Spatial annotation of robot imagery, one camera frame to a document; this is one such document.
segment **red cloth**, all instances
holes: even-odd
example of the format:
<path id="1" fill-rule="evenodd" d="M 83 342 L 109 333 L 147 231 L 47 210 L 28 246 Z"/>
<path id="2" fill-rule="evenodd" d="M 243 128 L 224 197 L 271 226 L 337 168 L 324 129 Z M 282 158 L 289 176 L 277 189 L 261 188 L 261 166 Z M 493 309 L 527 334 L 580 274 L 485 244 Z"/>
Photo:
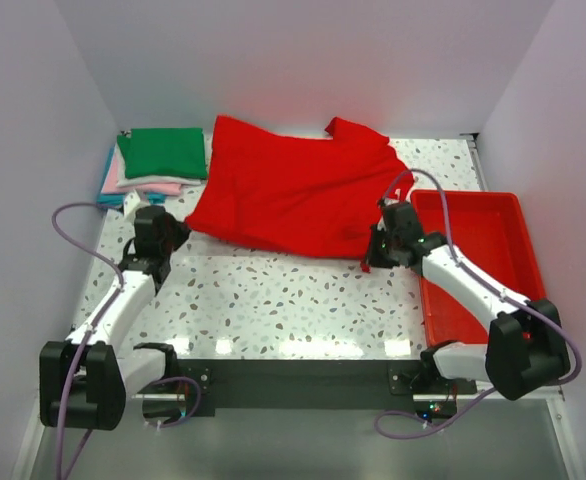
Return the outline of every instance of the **red cloth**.
<path id="1" fill-rule="evenodd" d="M 275 135 L 220 116 L 193 230 L 231 243 L 310 257 L 362 258 L 378 200 L 406 166 L 389 139 L 334 118 L 331 139 Z M 411 175 L 398 188 L 406 196 Z"/>

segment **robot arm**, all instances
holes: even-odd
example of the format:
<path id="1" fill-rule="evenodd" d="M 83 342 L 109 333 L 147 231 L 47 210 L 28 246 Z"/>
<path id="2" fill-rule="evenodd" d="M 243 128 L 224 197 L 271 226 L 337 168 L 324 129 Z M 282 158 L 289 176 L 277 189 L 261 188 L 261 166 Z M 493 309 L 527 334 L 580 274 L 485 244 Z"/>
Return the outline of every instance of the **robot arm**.
<path id="1" fill-rule="evenodd" d="M 66 425 L 112 430 L 119 423 L 126 400 L 149 383 L 179 376 L 177 355 L 171 345 L 146 343 L 121 358 L 120 348 L 138 314 L 159 292 L 166 280 L 171 254 L 186 242 L 190 230 L 163 207 L 140 205 L 126 211 L 133 218 L 135 237 L 124 247 L 118 265 L 124 277 L 122 291 L 88 340 L 71 386 Z M 130 253 L 133 244 L 135 253 Z M 71 359 L 94 316 L 119 289 L 117 279 L 93 314 L 63 342 L 48 342 L 40 353 L 40 416 L 46 426 L 56 426 L 62 389 Z"/>
<path id="2" fill-rule="evenodd" d="M 455 246 L 458 259 L 454 259 L 441 233 L 424 233 L 410 203 L 381 208 L 383 222 L 371 227 L 365 262 L 372 267 L 411 268 L 449 293 L 489 333 L 487 345 L 465 345 L 451 339 L 424 351 L 424 382 L 441 377 L 485 381 L 492 383 L 505 398 L 516 400 L 568 373 L 564 340 L 505 298 L 526 304 L 560 325 L 557 309 L 551 302 L 531 302 L 513 292 L 466 259 Z M 458 265 L 459 261 L 501 294 L 496 295 L 478 283 Z"/>

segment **stack of folded clothes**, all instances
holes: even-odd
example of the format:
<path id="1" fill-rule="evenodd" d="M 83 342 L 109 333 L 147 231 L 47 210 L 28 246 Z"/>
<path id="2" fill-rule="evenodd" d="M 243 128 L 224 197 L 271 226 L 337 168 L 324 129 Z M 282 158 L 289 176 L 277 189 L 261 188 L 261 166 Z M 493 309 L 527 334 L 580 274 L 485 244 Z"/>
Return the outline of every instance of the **stack of folded clothes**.
<path id="1" fill-rule="evenodd" d="M 199 128 L 140 128 L 123 133 L 110 150 L 97 203 L 118 208 L 131 190 L 151 203 L 206 179 L 204 135 Z"/>

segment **speckled table surface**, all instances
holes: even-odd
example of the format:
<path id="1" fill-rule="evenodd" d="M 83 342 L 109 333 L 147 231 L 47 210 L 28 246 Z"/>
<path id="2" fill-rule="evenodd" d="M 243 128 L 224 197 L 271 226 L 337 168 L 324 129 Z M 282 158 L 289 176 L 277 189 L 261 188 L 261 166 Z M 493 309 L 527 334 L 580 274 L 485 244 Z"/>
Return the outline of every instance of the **speckled table surface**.
<path id="1" fill-rule="evenodd" d="M 392 140 L 410 167 L 448 190 L 480 190 L 465 140 Z M 419 178 L 419 188 L 433 188 Z M 204 187 L 167 201 L 178 219 Z M 133 226 L 106 215 L 99 251 L 121 256 Z M 180 357 L 251 359 L 411 358 L 425 346 L 417 277 L 394 269 L 362 273 L 358 262 L 252 251 L 193 233 L 172 272 L 135 321 L 121 355 L 140 342 L 172 343 Z M 113 273 L 94 261 L 75 324 L 106 294 Z"/>

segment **cable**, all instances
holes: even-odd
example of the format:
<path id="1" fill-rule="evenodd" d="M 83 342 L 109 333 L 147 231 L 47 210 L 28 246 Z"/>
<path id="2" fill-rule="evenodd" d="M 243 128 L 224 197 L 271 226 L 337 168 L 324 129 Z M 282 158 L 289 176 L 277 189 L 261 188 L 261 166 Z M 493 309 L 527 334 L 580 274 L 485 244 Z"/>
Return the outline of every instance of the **cable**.
<path id="1" fill-rule="evenodd" d="M 191 408 L 191 410 L 186 415 L 184 415 L 182 418 L 180 418 L 178 421 L 173 422 L 173 423 L 162 424 L 162 425 L 160 425 L 160 428 L 177 427 L 178 425 L 182 425 L 183 423 L 188 421 L 188 419 L 191 418 L 195 414 L 195 412 L 197 411 L 197 409 L 200 406 L 200 402 L 202 401 L 202 389 L 200 388 L 200 385 L 195 380 L 193 380 L 192 378 L 189 378 L 189 377 L 163 378 L 161 380 L 158 380 L 156 382 L 151 383 L 151 385 L 164 385 L 165 383 L 172 383 L 172 382 L 183 382 L 183 383 L 187 383 L 187 384 L 191 385 L 192 387 L 194 387 L 195 388 L 195 403 L 193 404 L 193 408 Z"/>
<path id="2" fill-rule="evenodd" d="M 53 224 L 53 229 L 58 233 L 58 235 L 60 235 L 64 240 L 69 242 L 71 245 L 79 248 L 83 252 L 88 253 L 92 257 L 95 257 L 95 258 L 103 261 L 109 267 L 111 267 L 111 269 L 113 269 L 113 271 L 115 272 L 115 275 L 117 276 L 118 282 L 120 284 L 119 285 L 120 288 L 113 290 L 113 293 L 107 298 L 106 302 L 104 302 L 104 304 L 102 305 L 102 308 L 100 308 L 100 310 L 95 314 L 95 317 L 93 318 L 93 321 L 91 322 L 91 329 L 87 329 L 86 333 L 82 337 L 82 341 L 80 342 L 77 349 L 75 350 L 75 355 L 73 356 L 73 359 L 71 360 L 71 365 L 69 367 L 69 371 L 68 371 L 68 373 L 66 375 L 66 379 L 64 381 L 64 387 L 62 388 L 62 396 L 60 398 L 60 410 L 59 410 L 58 416 L 57 416 L 57 431 L 56 431 L 56 436 L 55 436 L 55 450 L 56 450 L 56 453 L 55 453 L 55 476 L 56 476 L 57 480 L 66 480 L 68 478 L 69 474 L 71 473 L 71 469 L 73 468 L 73 465 L 75 465 L 75 462 L 77 461 L 78 457 L 80 456 L 80 453 L 81 453 L 82 449 L 84 448 L 84 445 L 86 444 L 89 437 L 91 436 L 91 430 L 88 430 L 84 434 L 84 437 L 82 437 L 82 440 L 80 441 L 77 449 L 75 450 L 75 453 L 73 454 L 73 458 L 71 460 L 71 464 L 70 464 L 68 470 L 63 473 L 62 472 L 62 454 L 64 451 L 64 425 L 66 423 L 66 410 L 68 408 L 69 395 L 71 394 L 71 386 L 73 384 L 73 376 L 75 375 L 75 372 L 77 371 L 78 365 L 80 363 L 80 359 L 82 357 L 82 353 L 84 352 L 84 349 L 86 348 L 86 345 L 88 344 L 89 338 L 92 335 L 92 329 L 95 329 L 95 327 L 100 322 L 100 320 L 102 319 L 102 317 L 104 316 L 106 311 L 113 304 L 113 302 L 115 302 L 115 299 L 118 297 L 118 295 L 120 294 L 120 292 L 124 288 L 124 276 L 122 275 L 122 272 L 120 271 L 120 269 L 117 267 L 117 265 L 114 262 L 112 262 L 111 260 L 106 258 L 104 255 L 92 250 L 91 248 L 87 247 L 86 245 L 84 245 L 81 242 L 78 242 L 77 240 L 72 238 L 64 230 L 62 230 L 62 228 L 58 224 L 58 222 L 57 222 L 58 215 L 65 210 L 68 210 L 70 208 L 75 208 L 75 207 L 93 207 L 93 208 L 95 208 L 96 205 L 94 203 L 89 203 L 89 202 L 76 202 L 76 203 L 69 203 L 67 205 L 62 205 L 57 210 L 55 210 L 55 212 L 53 212 L 53 216 L 51 217 L 51 223 Z"/>
<path id="3" fill-rule="evenodd" d="M 453 382 L 449 382 L 449 388 L 446 390 L 446 399 L 444 400 L 444 403 L 449 401 L 449 398 L 451 398 L 451 391 L 453 390 L 453 385 L 455 385 Z"/>
<path id="4" fill-rule="evenodd" d="M 410 173 L 419 173 L 419 174 L 427 177 L 429 180 L 431 180 L 431 182 L 433 182 L 433 184 L 435 185 L 435 188 L 437 189 L 438 193 L 440 194 L 440 200 L 442 201 L 442 210 L 444 212 L 444 228 L 446 230 L 446 243 L 449 246 L 449 249 L 451 251 L 451 257 L 453 258 L 453 260 L 456 262 L 457 265 L 459 265 L 462 268 L 462 270 L 464 270 L 466 273 L 468 273 L 476 282 L 478 282 L 484 288 L 486 288 L 487 290 L 492 292 L 494 295 L 502 297 L 503 295 L 502 295 L 501 291 L 499 291 L 497 288 L 493 287 L 493 285 L 491 285 L 490 283 L 485 281 L 482 277 L 480 277 L 478 274 L 476 274 L 471 268 L 469 268 L 464 262 L 462 262 L 462 260 L 457 255 L 457 252 L 455 251 L 455 248 L 453 246 L 453 236 L 451 234 L 451 220 L 450 220 L 450 216 L 449 216 L 448 202 L 446 201 L 446 194 L 444 193 L 444 189 L 442 188 L 440 183 L 435 179 L 435 177 L 433 175 L 431 175 L 429 172 L 426 172 L 426 171 L 419 169 L 419 168 L 411 168 L 411 169 L 405 170 L 402 173 L 400 173 L 397 177 L 395 177 L 395 180 L 393 180 L 393 182 L 391 183 L 389 188 L 384 193 L 382 200 L 386 199 L 388 197 L 389 193 L 396 187 L 398 182 L 404 176 L 406 176 Z M 579 351 L 577 345 L 575 344 L 575 342 L 564 332 L 564 330 L 561 327 L 559 327 L 550 318 L 546 317 L 545 315 L 541 314 L 540 312 L 533 310 L 531 307 L 529 307 L 527 305 L 524 305 L 516 300 L 513 300 L 512 298 L 510 298 L 508 296 L 503 296 L 503 298 L 504 298 L 504 301 L 510 303 L 514 307 L 519 308 L 519 309 L 523 310 L 524 312 L 528 313 L 529 315 L 542 321 L 545 325 L 550 327 L 555 333 L 557 333 L 558 335 L 560 335 L 562 337 L 562 339 L 566 342 L 566 344 L 569 346 L 569 348 L 573 352 L 573 355 L 575 357 L 575 367 L 573 368 L 573 371 L 570 372 L 568 375 L 559 379 L 557 382 L 554 382 L 554 385 L 564 385 L 564 384 L 574 380 L 582 371 L 582 355 L 580 354 L 580 351 Z M 449 427 L 450 425 L 452 425 L 462 415 L 464 415 L 471 408 L 473 408 L 478 403 L 480 403 L 480 401 L 483 398 L 486 398 L 487 396 L 489 396 L 493 392 L 496 392 L 496 389 L 494 387 L 491 387 L 488 390 L 485 390 L 484 392 L 480 393 L 476 398 L 474 398 L 469 403 L 467 403 L 464 407 L 462 407 L 462 409 L 460 409 L 451 418 L 449 418 L 445 422 L 441 423 L 437 427 L 433 427 L 433 428 L 431 428 L 427 431 L 424 431 L 424 432 L 402 435 L 402 434 L 388 433 L 388 432 L 385 432 L 384 430 L 382 430 L 382 428 L 379 426 L 379 423 L 380 423 L 380 420 L 387 415 L 398 415 L 398 416 L 402 416 L 402 417 L 406 417 L 406 418 L 412 418 L 412 419 L 420 421 L 420 422 L 422 421 L 419 417 L 417 417 L 415 415 L 412 415 L 408 412 L 398 411 L 398 410 L 389 410 L 386 412 L 381 412 L 380 414 L 378 414 L 375 417 L 375 420 L 373 422 L 373 426 L 374 426 L 375 430 L 377 431 L 377 433 L 379 433 L 380 435 L 382 435 L 384 437 L 391 438 L 394 440 L 414 440 L 417 438 L 428 437 L 428 436 L 433 435 L 433 434 Z"/>

